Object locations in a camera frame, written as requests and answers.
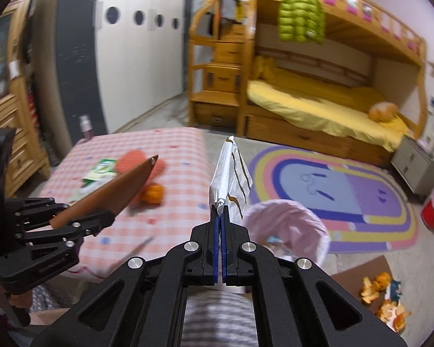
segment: checkered fabric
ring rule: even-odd
[[[190,239],[194,226],[209,221],[210,175],[202,133],[194,128],[110,134],[79,141],[45,185],[41,197],[69,203],[81,179],[103,158],[117,159],[130,150],[158,154],[166,169],[155,179],[164,186],[160,207],[124,209],[109,228],[87,236],[80,263],[64,275],[98,282],[131,256],[154,259]]]

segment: rainbow rug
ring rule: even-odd
[[[330,253],[408,248],[418,237],[405,194],[373,165],[275,146],[256,155],[249,171],[251,203],[281,198],[308,207],[330,232]]]

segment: white wardrobe door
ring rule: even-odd
[[[184,0],[152,0],[155,17],[152,24],[154,35],[151,40],[150,66],[156,105],[182,90],[183,3]],[[178,29],[172,26],[174,18],[178,20]]]
[[[149,55],[153,32],[148,31],[151,0],[128,0],[126,12],[125,60],[127,84],[134,118],[155,106]]]
[[[95,45],[98,83],[108,133],[134,118],[126,80],[126,30],[131,21],[127,0],[98,0],[95,9]]]
[[[170,41],[167,31],[169,0],[151,0],[148,25],[151,31],[149,66],[153,82],[154,103],[159,105],[170,98],[168,92],[168,52]]]
[[[183,91],[183,7],[185,0],[171,0],[169,5],[170,16],[166,22],[171,31],[170,61],[168,62],[168,93],[170,97]]]

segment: wooden bunk bed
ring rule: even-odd
[[[277,25],[278,9],[281,0],[249,0],[244,35],[241,35],[241,25],[230,29],[230,35],[218,32],[218,23],[214,22],[214,37],[204,38],[196,34],[199,20],[208,11],[218,11],[219,0],[207,0],[202,9],[195,15],[190,30],[189,47],[189,90],[190,90],[190,125],[204,123],[209,125],[235,126],[238,136],[246,136],[261,141],[268,141],[294,147],[300,147],[341,158],[351,158],[365,163],[386,167],[390,164],[392,153],[381,146],[359,141],[352,137],[336,137],[322,131],[299,128],[282,116],[252,103],[248,98],[251,66],[256,55],[262,54],[284,61],[308,64],[341,73],[346,78],[358,81],[359,84],[371,85],[374,78],[374,67],[368,74],[360,74],[352,69],[333,64],[321,59],[281,51],[256,44],[258,24]],[[419,138],[426,125],[427,102],[424,90],[425,75],[425,41],[413,30],[404,25],[398,18],[369,0],[355,0],[357,9],[351,10],[346,0],[320,0],[326,15],[326,38],[345,44],[351,48],[369,54],[371,63],[376,59],[389,59],[413,64],[418,67],[415,80],[419,94],[418,121],[410,121],[400,115],[412,131],[414,138]],[[224,59],[225,62],[215,64],[220,71],[233,69],[225,77],[231,87],[223,87],[218,82],[209,85],[209,67],[212,63],[194,64],[194,46],[210,46],[213,49],[214,61]],[[196,79],[193,73],[203,70],[203,89],[196,91]],[[299,74],[315,78],[321,82],[334,83],[330,78],[307,74]]]

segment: green puffer jacket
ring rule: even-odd
[[[325,37],[325,13],[319,0],[281,0],[278,32],[282,41],[322,43]]]

